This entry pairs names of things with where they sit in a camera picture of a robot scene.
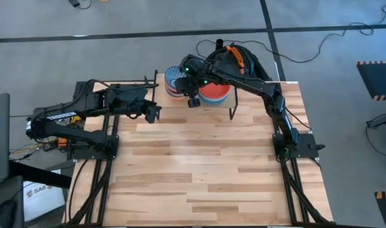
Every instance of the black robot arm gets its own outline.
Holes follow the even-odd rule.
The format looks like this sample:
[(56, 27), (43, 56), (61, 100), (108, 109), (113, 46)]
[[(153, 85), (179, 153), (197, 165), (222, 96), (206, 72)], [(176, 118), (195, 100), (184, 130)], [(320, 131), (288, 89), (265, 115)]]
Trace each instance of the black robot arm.
[(147, 89), (156, 87), (157, 84), (149, 84), (147, 80), (145, 84), (103, 84), (107, 87), (106, 89), (96, 92), (85, 92), (84, 89), (71, 102), (36, 108), (33, 115), (27, 118), (26, 135), (35, 140), (49, 136), (64, 137), (109, 148), (110, 140), (106, 137), (105, 131), (88, 132), (57, 124), (56, 120), (74, 116), (85, 118), (99, 115), (126, 115), (135, 119), (145, 115), (145, 119), (150, 124), (154, 122), (161, 107), (155, 102), (146, 100), (145, 96)]
[[(244, 47), (232, 46), (229, 48), (247, 51), (247, 54), (254, 56)], [(299, 142), (299, 131), (292, 126), (287, 116), (285, 98), (282, 96), (280, 84), (266, 81), (270, 78), (257, 59), (251, 59), (250, 63), (244, 65), (247, 67), (241, 68), (234, 54), (227, 51), (226, 47), (215, 53), (206, 60), (190, 54), (180, 64), (180, 70), (185, 72), (187, 77), (175, 82), (176, 89), (189, 96), (189, 107), (200, 106), (200, 100), (197, 98), (199, 88), (208, 83), (232, 85), (256, 94), (263, 99), (267, 114), (276, 120), (282, 130), (285, 146), (289, 149), (296, 149)]]
[(329, 223), (294, 182), (285, 162), (293, 156), (316, 157), (318, 150), (323, 146), (315, 144), (312, 134), (300, 134), (292, 126), (286, 113), (285, 98), (280, 84), (271, 82), (255, 55), (238, 45), (219, 47), (205, 60), (191, 54), (186, 56), (179, 69), (186, 77), (176, 80), (176, 89), (190, 98), (188, 104), (191, 108), (200, 106), (200, 100), (197, 98), (199, 89), (208, 83), (232, 85), (263, 99), (267, 114), (276, 121), (282, 131), (281, 134), (273, 135), (273, 142), (276, 156), (282, 164), (283, 178), (292, 186), (316, 222)]

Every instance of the orange and black striped tape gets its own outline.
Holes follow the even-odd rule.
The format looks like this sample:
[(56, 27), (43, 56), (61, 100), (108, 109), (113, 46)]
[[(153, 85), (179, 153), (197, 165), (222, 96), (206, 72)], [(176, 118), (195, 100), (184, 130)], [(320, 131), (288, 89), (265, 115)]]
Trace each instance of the orange and black striped tape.
[(375, 101), (386, 101), (386, 95), (376, 95), (373, 100)]
[(385, 64), (386, 60), (382, 61), (357, 61), (356, 65), (368, 65), (368, 64)]
[(386, 191), (385, 192), (376, 192), (375, 193), (376, 199), (386, 199)]

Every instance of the red bowl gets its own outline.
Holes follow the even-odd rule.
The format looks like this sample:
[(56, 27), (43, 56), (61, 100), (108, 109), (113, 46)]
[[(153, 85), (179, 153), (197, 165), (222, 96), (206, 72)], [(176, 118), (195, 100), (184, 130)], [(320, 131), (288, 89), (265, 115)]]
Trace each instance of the red bowl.
[(210, 99), (220, 99), (230, 92), (230, 85), (216, 85), (210, 83), (200, 88), (200, 93)]

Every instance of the orange connector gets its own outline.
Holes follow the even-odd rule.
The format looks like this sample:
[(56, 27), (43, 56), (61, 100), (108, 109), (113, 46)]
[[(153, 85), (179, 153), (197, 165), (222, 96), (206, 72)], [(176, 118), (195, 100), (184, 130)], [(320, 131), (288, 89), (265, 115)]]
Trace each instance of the orange connector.
[(68, 146), (68, 141), (64, 138), (58, 139), (58, 148), (66, 148)]
[(241, 54), (239, 53), (238, 49), (235, 47), (230, 47), (230, 46), (226, 46), (227, 48), (227, 51), (228, 52), (231, 52), (235, 57), (236, 59), (238, 60), (238, 66), (240, 68), (240, 72), (241, 74), (244, 74), (245, 73), (245, 64), (244, 64), (244, 59), (242, 58)]

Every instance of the table leg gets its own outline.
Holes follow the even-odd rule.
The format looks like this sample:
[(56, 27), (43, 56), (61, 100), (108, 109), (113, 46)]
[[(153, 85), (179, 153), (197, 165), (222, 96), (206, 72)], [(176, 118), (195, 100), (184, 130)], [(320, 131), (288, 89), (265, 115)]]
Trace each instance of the table leg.
[(235, 115), (235, 111), (237, 111), (237, 107), (238, 107), (238, 92), (236, 87), (234, 87), (234, 94), (235, 94), (235, 107), (233, 108), (233, 111), (232, 111), (232, 108), (230, 108), (230, 120), (233, 119), (233, 116)]
[(9, 161), (9, 175), (11, 177), (20, 175), (25, 181), (32, 181), (66, 189), (69, 189), (72, 180), (71, 177), (34, 168), (15, 161)]

